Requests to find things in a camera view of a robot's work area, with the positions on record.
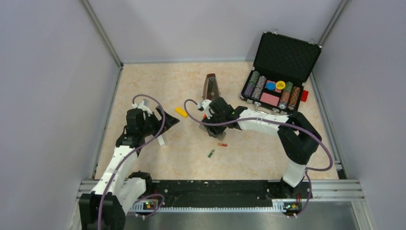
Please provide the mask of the green battery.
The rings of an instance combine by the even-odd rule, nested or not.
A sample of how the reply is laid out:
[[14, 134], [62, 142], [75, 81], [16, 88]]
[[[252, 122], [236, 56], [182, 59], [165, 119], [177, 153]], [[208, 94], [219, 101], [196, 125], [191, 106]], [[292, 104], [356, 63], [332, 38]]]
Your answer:
[[214, 153], [215, 153], [215, 150], [214, 150], [214, 149], [211, 150], [211, 152], [210, 152], [209, 155], [208, 155], [208, 158], [211, 158]]

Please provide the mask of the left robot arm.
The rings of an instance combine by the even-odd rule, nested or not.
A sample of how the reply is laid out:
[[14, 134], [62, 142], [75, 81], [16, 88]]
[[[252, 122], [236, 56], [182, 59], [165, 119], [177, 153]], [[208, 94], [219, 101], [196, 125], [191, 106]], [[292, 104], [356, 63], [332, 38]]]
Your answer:
[[133, 204], [153, 194], [151, 176], [145, 172], [129, 173], [137, 160], [146, 138], [157, 138], [163, 145], [162, 134], [180, 122], [159, 106], [158, 119], [145, 105], [134, 106], [126, 113], [126, 125], [116, 140], [113, 156], [97, 184], [79, 198], [83, 230], [122, 230], [126, 215]]

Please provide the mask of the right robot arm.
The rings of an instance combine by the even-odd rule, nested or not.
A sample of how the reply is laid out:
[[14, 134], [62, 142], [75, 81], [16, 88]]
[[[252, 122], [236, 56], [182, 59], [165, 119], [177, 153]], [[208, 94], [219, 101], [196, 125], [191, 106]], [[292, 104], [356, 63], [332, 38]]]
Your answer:
[[245, 106], [233, 108], [222, 97], [204, 100], [197, 107], [205, 113], [201, 126], [211, 137], [223, 138], [228, 128], [278, 136], [289, 158], [282, 176], [281, 192], [286, 197], [294, 197], [300, 192], [299, 183], [321, 141], [319, 133], [302, 113], [271, 115]]

